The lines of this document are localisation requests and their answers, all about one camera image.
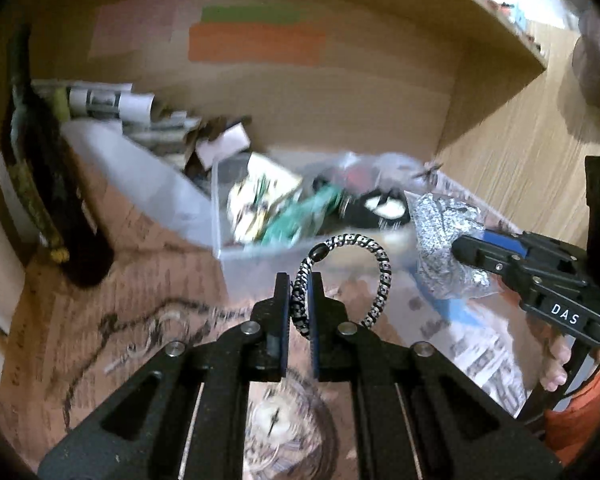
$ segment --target orange clothing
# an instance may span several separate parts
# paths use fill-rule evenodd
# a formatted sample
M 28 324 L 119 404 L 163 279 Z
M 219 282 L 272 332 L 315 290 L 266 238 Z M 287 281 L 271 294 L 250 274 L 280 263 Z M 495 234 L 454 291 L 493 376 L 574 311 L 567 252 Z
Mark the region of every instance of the orange clothing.
M 571 462 L 600 423 L 600 372 L 563 412 L 544 412 L 545 444 L 562 464 Z

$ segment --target black and white hair tie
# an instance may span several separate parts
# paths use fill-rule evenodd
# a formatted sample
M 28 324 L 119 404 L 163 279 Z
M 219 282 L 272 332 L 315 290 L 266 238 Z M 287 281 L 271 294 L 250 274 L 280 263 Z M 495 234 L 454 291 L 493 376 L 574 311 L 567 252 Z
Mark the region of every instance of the black and white hair tie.
M 371 328 L 384 310 L 387 297 L 389 296 L 389 288 L 391 287 L 391 263 L 389 262 L 389 256 L 387 256 L 386 251 L 378 242 L 372 240 L 368 236 L 346 234 L 331 237 L 324 243 L 317 244 L 309 251 L 308 256 L 300 264 L 300 269 L 298 269 L 296 280 L 294 281 L 294 286 L 291 290 L 291 300 L 289 303 L 291 319 L 304 337 L 309 336 L 309 321 L 306 314 L 306 295 L 311 270 L 317 262 L 325 259 L 327 254 L 336 247 L 343 247 L 345 245 L 356 245 L 365 248 L 376 257 L 376 260 L 378 260 L 378 268 L 380 270 L 378 292 L 376 292 L 376 298 L 371 309 L 366 314 L 365 319 L 362 320 L 361 324 L 367 328 Z

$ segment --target silver glitter packet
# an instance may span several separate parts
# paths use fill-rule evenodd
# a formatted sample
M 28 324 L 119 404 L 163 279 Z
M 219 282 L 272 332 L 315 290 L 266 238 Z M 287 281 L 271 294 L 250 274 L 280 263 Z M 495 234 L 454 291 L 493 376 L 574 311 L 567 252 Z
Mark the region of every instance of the silver glitter packet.
M 458 262 L 451 244 L 461 235 L 482 237 L 482 212 L 448 196 L 427 193 L 410 204 L 418 237 L 418 276 L 439 300 L 481 298 L 500 290 L 485 270 Z

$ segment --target green sticky note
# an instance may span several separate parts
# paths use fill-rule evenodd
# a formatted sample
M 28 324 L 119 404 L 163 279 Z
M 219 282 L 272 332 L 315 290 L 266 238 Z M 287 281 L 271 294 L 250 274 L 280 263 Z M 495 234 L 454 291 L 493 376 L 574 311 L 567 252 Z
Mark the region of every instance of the green sticky note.
M 270 23 L 293 25 L 300 12 L 289 5 L 209 6 L 202 9 L 202 23 Z

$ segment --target pink sticky note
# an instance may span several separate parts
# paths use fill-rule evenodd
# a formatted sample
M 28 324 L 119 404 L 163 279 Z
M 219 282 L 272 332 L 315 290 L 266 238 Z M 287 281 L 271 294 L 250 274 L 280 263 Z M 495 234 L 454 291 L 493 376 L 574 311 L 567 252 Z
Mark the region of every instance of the pink sticky note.
M 89 57 L 115 56 L 169 41 L 179 0 L 123 0 L 98 9 Z

